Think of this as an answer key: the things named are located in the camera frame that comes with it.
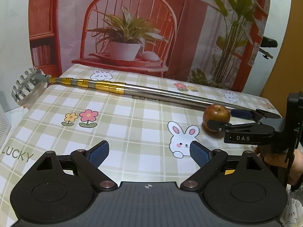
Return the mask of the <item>person right hand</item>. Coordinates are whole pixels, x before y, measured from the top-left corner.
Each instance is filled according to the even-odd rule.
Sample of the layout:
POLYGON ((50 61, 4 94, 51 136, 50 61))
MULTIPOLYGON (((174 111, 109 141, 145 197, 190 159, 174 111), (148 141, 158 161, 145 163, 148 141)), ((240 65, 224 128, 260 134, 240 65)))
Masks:
MULTIPOLYGON (((285 162, 286 154, 266 154, 264 156, 265 163, 271 166, 277 166, 281 168, 287 168, 288 164, 285 162)), ((294 151, 294 161, 291 166, 291 170, 289 173, 288 184, 291 186, 301 186, 302 184, 302 151, 300 149, 296 149, 294 151)))

